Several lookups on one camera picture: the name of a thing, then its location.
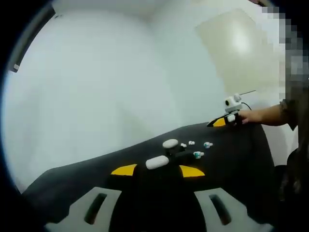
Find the teal-and-white small object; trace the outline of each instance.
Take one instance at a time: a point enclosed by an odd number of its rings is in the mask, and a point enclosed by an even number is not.
[[[212,145],[213,145],[213,143],[210,143],[210,142],[205,142],[205,143],[204,143],[204,147],[205,147],[206,149],[210,148]]]
[[[195,151],[195,152],[193,152],[193,155],[195,156],[196,159],[200,159],[202,156],[205,155],[205,153],[200,152],[200,151]]]

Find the white oval object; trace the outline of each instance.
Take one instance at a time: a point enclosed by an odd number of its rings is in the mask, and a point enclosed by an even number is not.
[[[169,159],[166,156],[158,156],[146,161],[146,167],[149,170],[156,169],[167,165],[169,163]]]
[[[178,140],[177,139],[169,139],[169,140],[166,140],[162,146],[165,148],[165,149],[169,149],[169,148],[173,148],[175,146],[178,145]]]

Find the human arm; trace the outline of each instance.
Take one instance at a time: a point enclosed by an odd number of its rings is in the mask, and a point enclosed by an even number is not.
[[[278,105],[261,110],[241,110],[239,116],[242,123],[261,123],[269,126],[281,126],[289,123],[292,129],[296,126],[296,112],[294,101],[282,101]]]

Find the white cap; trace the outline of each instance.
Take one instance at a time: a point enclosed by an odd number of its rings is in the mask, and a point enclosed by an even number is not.
[[[162,146],[165,148],[165,149],[169,149],[169,148],[173,148],[175,146],[178,145],[178,140],[177,139],[169,139],[169,140],[166,140]]]

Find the white ceiling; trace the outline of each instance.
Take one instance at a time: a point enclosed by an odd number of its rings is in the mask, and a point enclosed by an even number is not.
[[[146,18],[169,0],[55,0],[56,13],[76,9],[104,9]]]

